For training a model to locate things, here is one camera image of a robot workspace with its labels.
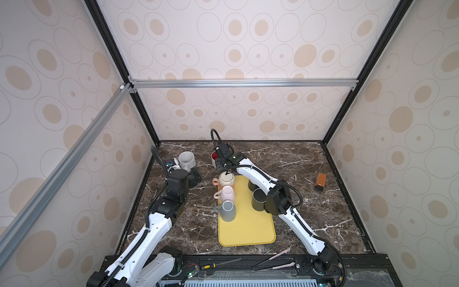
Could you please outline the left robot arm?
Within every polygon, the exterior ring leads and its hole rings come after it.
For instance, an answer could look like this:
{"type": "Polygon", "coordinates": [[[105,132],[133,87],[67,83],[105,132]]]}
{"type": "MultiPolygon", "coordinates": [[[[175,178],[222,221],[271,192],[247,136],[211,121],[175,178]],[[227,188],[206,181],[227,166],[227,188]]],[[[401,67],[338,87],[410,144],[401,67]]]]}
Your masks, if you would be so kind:
{"type": "Polygon", "coordinates": [[[166,248],[150,263],[147,261],[183,213],[189,190],[202,182],[202,178],[192,152],[163,161],[154,146],[151,151],[163,169],[165,183],[161,190],[166,195],[153,200],[144,215],[145,225],[141,231],[106,270],[90,276],[88,287],[153,287],[166,275],[181,270],[182,252],[174,248],[166,248]]]}

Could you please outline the white speckled mug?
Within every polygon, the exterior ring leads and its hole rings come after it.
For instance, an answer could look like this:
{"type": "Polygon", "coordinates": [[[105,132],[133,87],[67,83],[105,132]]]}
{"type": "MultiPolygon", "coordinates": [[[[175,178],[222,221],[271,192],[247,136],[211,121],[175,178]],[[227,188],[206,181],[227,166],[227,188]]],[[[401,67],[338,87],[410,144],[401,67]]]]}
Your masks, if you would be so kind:
{"type": "Polygon", "coordinates": [[[192,168],[196,167],[195,155],[190,151],[184,151],[183,153],[180,153],[178,161],[181,169],[184,169],[187,172],[190,172],[192,168]]]}

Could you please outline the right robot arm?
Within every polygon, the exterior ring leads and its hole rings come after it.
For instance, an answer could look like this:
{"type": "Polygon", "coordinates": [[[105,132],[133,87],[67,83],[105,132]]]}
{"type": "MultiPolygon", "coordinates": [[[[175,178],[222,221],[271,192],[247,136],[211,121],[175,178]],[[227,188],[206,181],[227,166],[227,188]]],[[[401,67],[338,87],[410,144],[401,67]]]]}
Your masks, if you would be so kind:
{"type": "Polygon", "coordinates": [[[237,172],[260,188],[267,197],[265,211],[279,217],[293,230],[305,246],[315,274],[325,276],[336,267],[340,274],[335,277],[335,286],[342,287],[347,272],[341,254],[328,240],[319,237],[297,211],[296,208],[303,204],[300,192],[284,179],[276,179],[265,173],[242,152],[235,151],[228,142],[221,139],[216,129],[210,130],[210,137],[217,156],[217,170],[237,172]]]}

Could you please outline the white mug red inside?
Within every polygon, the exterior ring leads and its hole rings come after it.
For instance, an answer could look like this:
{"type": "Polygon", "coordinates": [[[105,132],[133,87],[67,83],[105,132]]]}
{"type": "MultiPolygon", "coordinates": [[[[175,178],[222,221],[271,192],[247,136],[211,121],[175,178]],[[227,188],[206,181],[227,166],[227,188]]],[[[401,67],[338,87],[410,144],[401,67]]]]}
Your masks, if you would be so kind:
{"type": "Polygon", "coordinates": [[[216,154],[216,152],[214,151],[212,154],[211,154],[211,161],[212,161],[212,166],[217,169],[218,168],[218,155],[216,154]]]}

